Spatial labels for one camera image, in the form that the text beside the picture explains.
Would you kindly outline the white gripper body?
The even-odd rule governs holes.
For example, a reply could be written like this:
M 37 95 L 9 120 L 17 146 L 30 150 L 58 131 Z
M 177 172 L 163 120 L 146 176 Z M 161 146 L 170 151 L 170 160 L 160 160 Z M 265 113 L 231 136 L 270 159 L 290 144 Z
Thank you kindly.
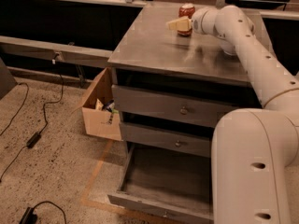
M 204 7 L 196 10 L 192 15 L 192 29 L 201 35 L 216 35 L 215 20 L 218 10 Z

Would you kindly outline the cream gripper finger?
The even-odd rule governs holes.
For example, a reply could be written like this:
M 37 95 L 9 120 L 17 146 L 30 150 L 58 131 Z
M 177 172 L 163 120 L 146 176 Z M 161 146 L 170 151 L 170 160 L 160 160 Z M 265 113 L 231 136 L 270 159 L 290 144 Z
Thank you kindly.
M 187 16 L 184 16 L 172 21 L 168 21 L 166 23 L 166 27 L 169 30 L 187 32 L 192 29 L 192 22 Z

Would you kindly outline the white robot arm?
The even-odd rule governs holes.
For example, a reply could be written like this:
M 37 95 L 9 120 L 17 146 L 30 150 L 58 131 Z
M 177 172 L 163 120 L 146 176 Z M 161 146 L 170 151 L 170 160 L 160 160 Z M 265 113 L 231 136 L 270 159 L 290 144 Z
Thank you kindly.
M 167 27 L 223 40 L 261 105 L 226 114 L 214 130 L 214 224 L 292 224 L 284 172 L 298 162 L 298 80 L 256 38 L 253 22 L 239 7 L 200 8 Z

